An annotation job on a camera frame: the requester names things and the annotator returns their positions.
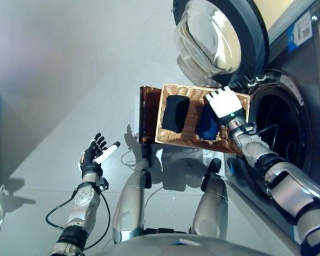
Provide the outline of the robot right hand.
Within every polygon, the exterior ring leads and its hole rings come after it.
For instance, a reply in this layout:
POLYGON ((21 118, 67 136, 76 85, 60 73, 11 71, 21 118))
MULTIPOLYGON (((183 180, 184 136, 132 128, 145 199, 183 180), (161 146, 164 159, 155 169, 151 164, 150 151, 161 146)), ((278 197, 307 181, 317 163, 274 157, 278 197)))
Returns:
POLYGON ((240 99, 228 86, 206 94, 204 99, 217 116, 220 125, 228 126, 233 119, 246 117, 240 99))

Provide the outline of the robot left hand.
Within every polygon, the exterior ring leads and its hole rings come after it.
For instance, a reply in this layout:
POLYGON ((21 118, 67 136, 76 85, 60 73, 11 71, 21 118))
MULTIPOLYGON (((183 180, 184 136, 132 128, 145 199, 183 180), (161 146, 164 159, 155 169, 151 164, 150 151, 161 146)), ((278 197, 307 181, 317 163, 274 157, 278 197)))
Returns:
POLYGON ((82 177, 89 174, 96 174, 99 178, 103 177, 101 164, 112 155, 121 145, 119 141, 114 142, 109 147, 101 133, 97 133, 89 142, 89 146, 82 151, 78 167, 82 177))

